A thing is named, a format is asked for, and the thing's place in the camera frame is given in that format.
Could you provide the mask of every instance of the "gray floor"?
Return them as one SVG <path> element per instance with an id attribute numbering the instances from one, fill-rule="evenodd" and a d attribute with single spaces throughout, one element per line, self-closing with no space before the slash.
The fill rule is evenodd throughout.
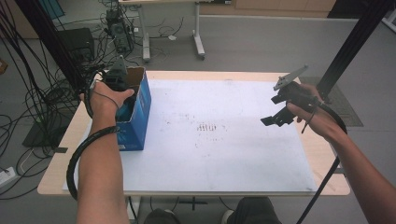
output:
<path id="1" fill-rule="evenodd" d="M 340 49 L 356 21 L 301 20 L 244 17 L 202 17 L 201 37 L 206 57 L 201 61 L 195 53 L 191 29 L 193 20 L 186 19 L 177 40 L 152 39 L 152 47 L 161 49 L 149 70 L 290 72 L 303 64 L 310 65 L 305 76 L 321 77 Z M 29 41 L 37 51 L 37 41 Z M 0 114 L 16 118 L 25 110 L 26 88 L 16 72 L 4 45 L 1 57 L 10 63 L 0 76 Z M 349 135 L 373 164 L 396 184 L 396 34 L 380 24 L 360 53 L 337 82 L 363 127 L 348 128 Z M 35 73 L 37 79 L 42 74 Z M 15 166 L 27 150 L 21 145 L 30 130 L 31 119 L 23 119 L 12 135 L 0 166 Z M 44 161 L 41 169 L 49 162 Z M 11 197 L 36 186 L 41 175 L 26 178 L 0 198 Z M 153 208 L 172 208 L 176 198 L 153 198 Z M 187 204 L 178 204 L 175 213 L 182 223 L 219 223 L 226 207 L 219 198 L 198 198 L 208 205 L 197 205 L 194 211 Z M 224 198 L 235 208 L 239 198 Z M 306 197 L 272 197 L 280 220 L 294 223 L 306 207 Z M 33 192 L 14 200 L 0 201 L 1 223 L 73 223 L 76 203 L 70 197 L 49 197 Z M 150 211 L 149 198 L 143 198 L 139 219 Z M 321 197 L 305 223 L 366 223 L 353 193 L 342 197 Z"/>

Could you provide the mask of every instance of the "white paper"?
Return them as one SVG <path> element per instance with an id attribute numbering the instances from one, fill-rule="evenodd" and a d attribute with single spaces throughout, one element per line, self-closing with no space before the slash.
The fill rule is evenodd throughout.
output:
<path id="1" fill-rule="evenodd" d="M 275 83 L 149 80 L 143 151 L 121 152 L 124 190 L 307 193 L 316 190 L 293 124 L 265 126 Z"/>

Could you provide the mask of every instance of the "blue box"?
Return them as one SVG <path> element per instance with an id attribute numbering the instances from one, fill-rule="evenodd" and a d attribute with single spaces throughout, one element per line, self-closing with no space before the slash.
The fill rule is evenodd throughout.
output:
<path id="1" fill-rule="evenodd" d="M 120 151 L 143 150 L 151 106 L 149 82 L 144 67 L 127 68 L 127 73 L 125 81 L 137 94 L 134 95 L 134 102 L 129 104 L 129 109 L 133 111 L 131 117 L 127 121 L 117 121 L 117 126 L 120 127 L 117 133 L 119 149 Z"/>

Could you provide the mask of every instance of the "forearm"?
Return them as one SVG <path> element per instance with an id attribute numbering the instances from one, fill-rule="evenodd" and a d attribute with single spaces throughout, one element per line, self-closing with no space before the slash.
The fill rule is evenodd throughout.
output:
<path id="1" fill-rule="evenodd" d="M 361 209 L 370 223 L 396 220 L 396 188 L 382 176 L 343 133 L 328 139 L 336 150 Z"/>
<path id="2" fill-rule="evenodd" d="M 90 135 L 114 125 L 116 122 L 111 113 L 109 115 L 94 114 Z M 126 209 L 122 185 L 122 166 L 117 136 L 115 133 L 110 133 L 92 142 L 81 155 L 78 169 L 78 206 L 85 209 L 83 213 L 92 213 L 92 216 L 89 216 L 91 221 L 100 213 L 117 214 L 122 209 Z M 99 204 L 95 207 L 95 211 L 89 211 L 92 207 L 83 205 L 92 201 Z"/>

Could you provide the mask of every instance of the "table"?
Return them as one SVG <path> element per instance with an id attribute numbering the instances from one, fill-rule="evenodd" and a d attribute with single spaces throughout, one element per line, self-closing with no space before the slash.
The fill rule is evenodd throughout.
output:
<path id="1" fill-rule="evenodd" d="M 195 17 L 195 29 L 192 31 L 192 36 L 195 41 L 195 46 L 198 51 L 198 56 L 201 59 L 205 58 L 204 46 L 202 44 L 201 37 L 199 35 L 199 11 L 200 11 L 200 3 L 197 0 L 119 0 L 122 5 L 133 5 L 137 9 L 137 13 L 140 20 L 140 25 L 143 32 L 143 61 L 148 63 L 150 60 L 149 53 L 149 33 L 146 30 L 146 14 L 145 9 L 147 11 L 151 11 L 152 14 L 156 16 L 162 15 L 165 11 L 172 10 L 172 13 L 187 13 L 184 12 L 186 8 L 180 8 L 180 4 L 185 3 L 188 6 L 193 6 L 192 15 Z"/>
<path id="2" fill-rule="evenodd" d="M 244 73 L 244 72 L 192 72 L 192 71 L 147 71 L 148 81 L 151 79 L 166 80 L 245 80 L 245 81 L 273 81 L 276 82 L 279 76 L 285 74 L 277 73 Z M 38 192 L 45 195 L 69 195 L 68 190 L 63 189 L 65 182 L 65 173 L 69 160 L 76 150 L 81 136 L 85 132 L 85 127 L 89 123 L 89 117 L 84 106 L 79 106 L 76 115 L 71 121 L 67 132 L 60 144 L 60 147 L 67 147 L 66 153 L 56 153 L 44 174 L 39 186 Z M 298 132 L 303 128 L 303 124 L 293 122 Z M 334 160 L 334 155 L 330 145 L 321 137 L 313 133 L 310 129 L 305 130 L 304 134 L 299 134 L 304 146 L 305 155 L 312 169 L 313 177 L 317 185 L 326 175 Z M 343 175 L 335 174 L 322 195 L 347 195 L 350 192 L 348 183 Z M 131 192 L 125 191 L 126 195 L 191 195 L 191 196 L 247 196 L 247 195 L 264 195 L 259 192 Z M 285 195 L 279 193 L 265 193 L 265 195 Z"/>

